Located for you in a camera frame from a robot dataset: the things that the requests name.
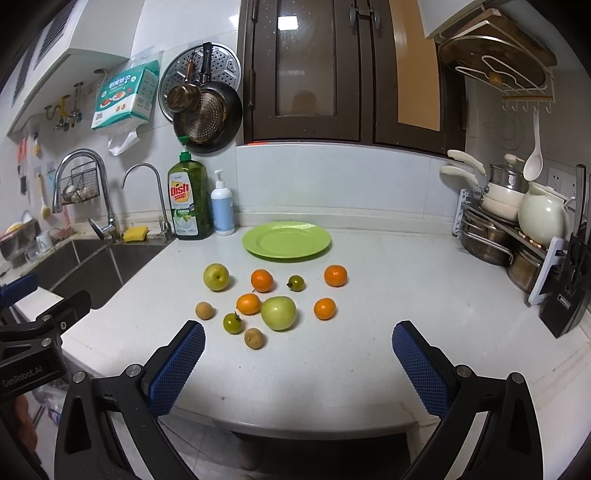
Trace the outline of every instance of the tissue package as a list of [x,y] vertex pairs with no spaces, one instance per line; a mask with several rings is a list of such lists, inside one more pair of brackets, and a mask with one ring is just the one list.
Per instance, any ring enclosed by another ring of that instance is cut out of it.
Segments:
[[154,60],[118,73],[106,82],[97,96],[92,129],[117,134],[147,123],[158,74],[158,61]]

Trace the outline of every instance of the dish soap bottle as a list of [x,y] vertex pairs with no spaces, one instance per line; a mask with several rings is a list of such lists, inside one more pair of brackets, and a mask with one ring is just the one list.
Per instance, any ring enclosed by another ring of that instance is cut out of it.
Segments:
[[180,137],[185,150],[168,171],[168,194],[174,231],[181,240],[202,240],[213,232],[207,170],[187,150],[189,137]]

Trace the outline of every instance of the green plate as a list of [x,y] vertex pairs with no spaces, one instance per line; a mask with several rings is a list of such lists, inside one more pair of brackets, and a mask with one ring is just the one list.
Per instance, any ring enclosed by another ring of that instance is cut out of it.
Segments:
[[273,222],[245,233],[242,245],[260,257],[301,258],[322,252],[330,245],[330,235],[311,223]]

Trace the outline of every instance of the white saucepan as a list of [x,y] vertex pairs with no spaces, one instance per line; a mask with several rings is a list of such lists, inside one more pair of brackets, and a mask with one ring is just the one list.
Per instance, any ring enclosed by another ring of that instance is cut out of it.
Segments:
[[[452,175],[456,177],[465,178],[470,184],[475,187],[481,188],[482,186],[478,182],[476,175],[469,173],[466,170],[455,167],[453,165],[445,165],[439,168],[439,172],[445,175]],[[502,219],[510,222],[517,221],[517,212],[521,206],[524,194],[510,190],[495,183],[488,183],[488,191],[486,188],[483,190],[482,195],[482,208],[486,211],[491,212]]]

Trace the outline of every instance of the white teapot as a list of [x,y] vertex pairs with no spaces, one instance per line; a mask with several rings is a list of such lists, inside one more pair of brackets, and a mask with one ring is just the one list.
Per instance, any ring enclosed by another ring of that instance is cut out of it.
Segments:
[[574,197],[565,197],[551,187],[531,181],[517,212],[519,227],[534,242],[547,247],[553,237],[566,235],[569,227],[566,206],[573,200]]

